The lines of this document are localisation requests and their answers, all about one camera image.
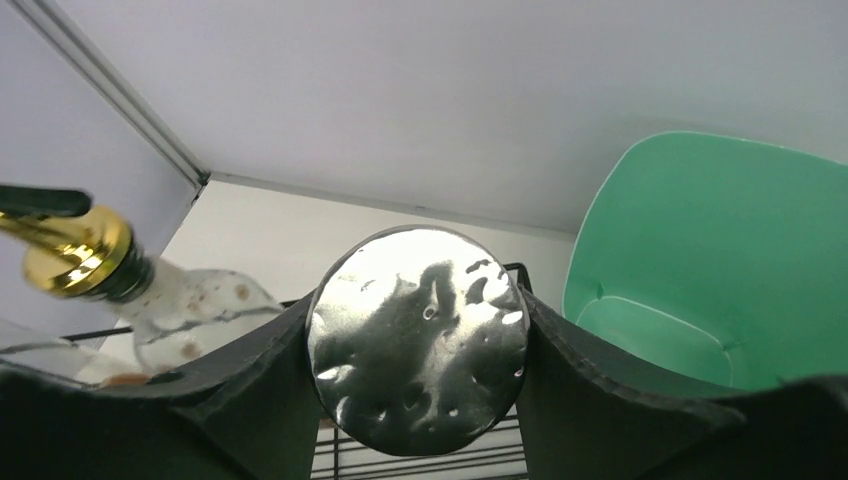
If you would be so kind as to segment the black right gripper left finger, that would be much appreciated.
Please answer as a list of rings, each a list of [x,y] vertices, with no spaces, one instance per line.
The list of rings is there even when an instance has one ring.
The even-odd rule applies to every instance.
[[[319,424],[307,299],[151,382],[79,389],[1,374],[5,479],[306,479]]]

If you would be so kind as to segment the silver lid blue shaker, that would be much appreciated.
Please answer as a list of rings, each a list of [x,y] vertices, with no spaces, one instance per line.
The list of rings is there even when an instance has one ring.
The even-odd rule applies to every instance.
[[[524,383],[530,316],[483,245],[445,227],[380,231],[315,289],[305,323],[328,417],[399,457],[460,450],[509,413]]]

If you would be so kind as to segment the glass bottle brown contents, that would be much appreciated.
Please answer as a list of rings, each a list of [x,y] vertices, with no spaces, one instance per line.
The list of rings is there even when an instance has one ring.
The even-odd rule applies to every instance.
[[[115,210],[77,189],[1,187],[1,230],[27,246],[25,279],[60,299],[96,302],[132,328],[136,362],[16,324],[1,364],[78,388],[143,384],[276,319],[283,306],[249,276],[184,270],[148,255]]]

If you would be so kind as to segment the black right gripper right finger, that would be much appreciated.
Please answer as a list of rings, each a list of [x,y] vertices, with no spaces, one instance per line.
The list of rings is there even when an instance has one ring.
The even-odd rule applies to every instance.
[[[642,360],[531,294],[517,411],[533,479],[843,479],[847,379],[745,393]]]

